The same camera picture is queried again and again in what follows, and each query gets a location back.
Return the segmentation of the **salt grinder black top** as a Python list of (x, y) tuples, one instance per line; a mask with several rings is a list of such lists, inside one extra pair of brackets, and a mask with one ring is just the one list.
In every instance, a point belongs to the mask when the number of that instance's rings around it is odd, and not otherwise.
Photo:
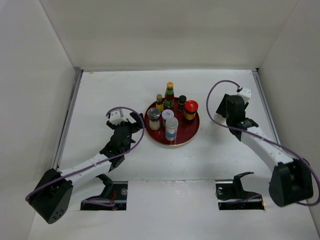
[(149, 118), (149, 127), (151, 130), (156, 131), (160, 128), (160, 116), (161, 112), (158, 108), (152, 107), (147, 111), (147, 116)]

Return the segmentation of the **small gold-capped oil bottle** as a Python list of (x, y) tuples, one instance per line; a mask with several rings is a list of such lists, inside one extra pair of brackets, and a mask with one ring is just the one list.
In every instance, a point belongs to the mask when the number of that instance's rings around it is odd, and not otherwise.
[(164, 110), (164, 101), (161, 94), (156, 95), (156, 108), (162, 113)]

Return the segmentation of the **white-lidded sauce jar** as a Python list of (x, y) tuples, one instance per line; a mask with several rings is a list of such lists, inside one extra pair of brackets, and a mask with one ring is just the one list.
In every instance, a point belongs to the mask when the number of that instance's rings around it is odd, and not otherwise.
[(162, 125), (164, 128), (166, 127), (166, 121), (169, 118), (173, 118), (174, 115), (175, 115), (175, 113), (171, 109), (163, 110), (163, 112), (161, 113), (161, 117), (162, 117)]

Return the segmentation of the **white pepper shaker blue label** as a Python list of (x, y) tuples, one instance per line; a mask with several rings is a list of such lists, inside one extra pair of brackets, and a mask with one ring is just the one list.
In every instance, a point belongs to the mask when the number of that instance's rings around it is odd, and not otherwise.
[(177, 137), (179, 121), (176, 117), (168, 118), (165, 122), (165, 138), (174, 141)]

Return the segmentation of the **red chili sauce bottle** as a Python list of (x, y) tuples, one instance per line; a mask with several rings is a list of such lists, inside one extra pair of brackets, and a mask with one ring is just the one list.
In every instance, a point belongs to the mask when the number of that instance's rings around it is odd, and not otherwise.
[(164, 95), (164, 106), (167, 109), (171, 109), (174, 106), (174, 99), (174, 83), (172, 81), (168, 81)]

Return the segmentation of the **red-lidded dark sauce jar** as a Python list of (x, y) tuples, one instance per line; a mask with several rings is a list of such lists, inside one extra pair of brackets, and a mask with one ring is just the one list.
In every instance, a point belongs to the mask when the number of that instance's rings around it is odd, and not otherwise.
[(198, 112), (199, 105), (195, 100), (188, 100), (184, 106), (184, 119), (186, 122), (193, 122)]

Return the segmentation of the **small black-capped spice bottle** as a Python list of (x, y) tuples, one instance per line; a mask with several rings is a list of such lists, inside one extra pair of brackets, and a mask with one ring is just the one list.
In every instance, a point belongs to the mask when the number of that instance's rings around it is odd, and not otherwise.
[(178, 98), (178, 111), (183, 112), (185, 110), (185, 104), (187, 102), (187, 97), (185, 95), (180, 95)]

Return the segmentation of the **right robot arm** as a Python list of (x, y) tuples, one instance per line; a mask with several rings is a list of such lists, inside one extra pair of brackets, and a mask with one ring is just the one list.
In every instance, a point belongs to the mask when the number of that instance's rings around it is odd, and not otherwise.
[(225, 94), (217, 112), (223, 121), (212, 118), (201, 125), (199, 105), (194, 100), (160, 111), (151, 104), (137, 122), (152, 143), (139, 145), (139, 163), (149, 178), (218, 179), (232, 177), (230, 183), (217, 183), (216, 196), (239, 205), (262, 195), (250, 191), (241, 180), (264, 164), (269, 173), (268, 193), (284, 207), (303, 204), (314, 195), (314, 172), (308, 162), (290, 149), (268, 139), (259, 125), (246, 117), (248, 102), (239, 94)]

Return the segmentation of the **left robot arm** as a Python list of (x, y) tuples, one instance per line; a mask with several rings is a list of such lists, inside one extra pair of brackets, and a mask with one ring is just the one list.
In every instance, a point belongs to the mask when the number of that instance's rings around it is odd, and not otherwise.
[(73, 190), (89, 180), (116, 169), (129, 153), (140, 142), (132, 135), (145, 129), (145, 123), (123, 121), (118, 125), (108, 124), (114, 130), (109, 142), (91, 159), (57, 171), (47, 170), (35, 189), (29, 193), (26, 202), (48, 223), (58, 221), (67, 211)]

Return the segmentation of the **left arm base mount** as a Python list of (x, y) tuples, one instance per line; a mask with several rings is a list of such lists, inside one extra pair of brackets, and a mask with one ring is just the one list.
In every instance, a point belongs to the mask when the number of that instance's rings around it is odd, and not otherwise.
[(126, 211), (128, 182), (113, 181), (107, 175), (97, 176), (104, 184), (100, 195), (89, 197), (80, 203), (81, 211)]

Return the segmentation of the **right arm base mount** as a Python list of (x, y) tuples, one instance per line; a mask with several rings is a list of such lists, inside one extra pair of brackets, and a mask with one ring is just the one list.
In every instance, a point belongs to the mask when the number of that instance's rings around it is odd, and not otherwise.
[(243, 188), (242, 178), (251, 174), (254, 173), (247, 171), (235, 175), (233, 179), (215, 182), (215, 196), (220, 211), (265, 210), (263, 196)]

